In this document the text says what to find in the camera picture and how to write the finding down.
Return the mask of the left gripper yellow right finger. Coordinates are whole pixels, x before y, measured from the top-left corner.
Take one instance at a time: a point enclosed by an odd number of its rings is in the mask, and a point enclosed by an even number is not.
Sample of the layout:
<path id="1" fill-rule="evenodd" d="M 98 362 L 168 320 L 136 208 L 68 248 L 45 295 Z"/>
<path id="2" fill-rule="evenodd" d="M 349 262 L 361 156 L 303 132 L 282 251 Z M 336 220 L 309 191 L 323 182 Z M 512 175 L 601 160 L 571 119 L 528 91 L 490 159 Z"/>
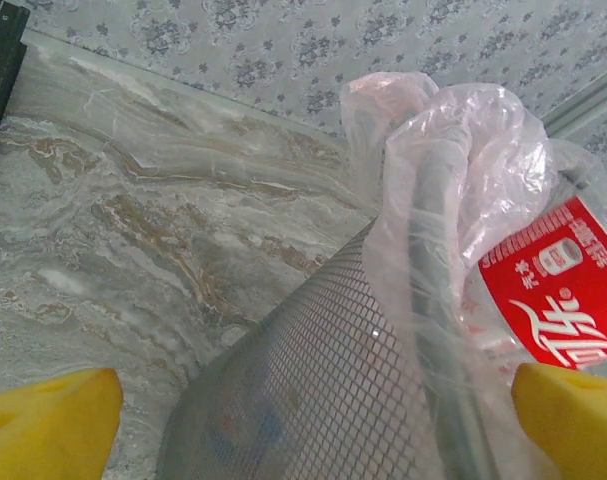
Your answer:
<path id="1" fill-rule="evenodd" d="M 511 395 L 521 428 L 563 479 L 607 480 L 607 378 L 522 364 Z"/>

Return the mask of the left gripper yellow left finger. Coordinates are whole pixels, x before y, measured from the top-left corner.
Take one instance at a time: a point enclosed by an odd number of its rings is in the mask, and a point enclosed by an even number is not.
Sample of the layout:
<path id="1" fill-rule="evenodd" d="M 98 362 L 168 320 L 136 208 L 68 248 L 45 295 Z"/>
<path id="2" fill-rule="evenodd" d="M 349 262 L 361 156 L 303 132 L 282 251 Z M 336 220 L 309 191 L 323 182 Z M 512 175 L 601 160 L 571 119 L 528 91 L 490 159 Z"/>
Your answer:
<path id="1" fill-rule="evenodd" d="M 112 368 L 0 392 L 0 480 L 100 479 L 122 404 Z"/>

